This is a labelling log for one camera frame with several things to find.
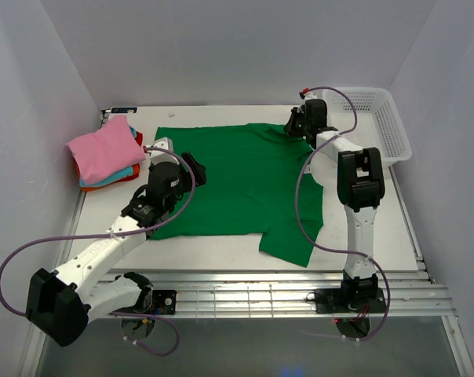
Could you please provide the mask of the green t shirt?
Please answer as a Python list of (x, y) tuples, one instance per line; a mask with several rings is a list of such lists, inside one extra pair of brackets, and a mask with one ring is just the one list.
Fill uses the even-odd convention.
[(260, 251), (305, 267), (323, 227), (323, 187), (299, 175), (311, 154), (280, 125), (250, 123), (197, 128), (160, 127), (175, 152), (190, 152), (206, 168), (207, 183), (180, 217), (154, 240), (178, 236), (259, 234)]

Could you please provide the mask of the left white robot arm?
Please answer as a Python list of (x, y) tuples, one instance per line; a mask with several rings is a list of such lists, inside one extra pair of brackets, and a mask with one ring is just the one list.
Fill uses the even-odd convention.
[(176, 161), (170, 152), (151, 155), (148, 183), (139, 187), (106, 232), (72, 260), (31, 278), (26, 318), (59, 346), (72, 344), (95, 319), (124, 311), (132, 317), (155, 312), (150, 281), (138, 273), (98, 282), (131, 251), (143, 245), (159, 224), (177, 215), (176, 204), (207, 181), (206, 168), (189, 152)]

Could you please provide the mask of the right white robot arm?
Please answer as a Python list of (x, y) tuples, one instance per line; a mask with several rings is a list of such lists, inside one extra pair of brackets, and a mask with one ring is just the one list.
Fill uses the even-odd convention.
[(324, 100), (303, 97), (284, 126), (288, 136), (303, 138), (337, 164), (337, 197), (347, 219), (348, 253), (341, 286), (316, 290), (312, 301), (319, 313), (383, 313), (387, 305), (373, 263), (374, 221), (385, 195), (381, 153), (352, 143), (328, 125), (327, 116)]

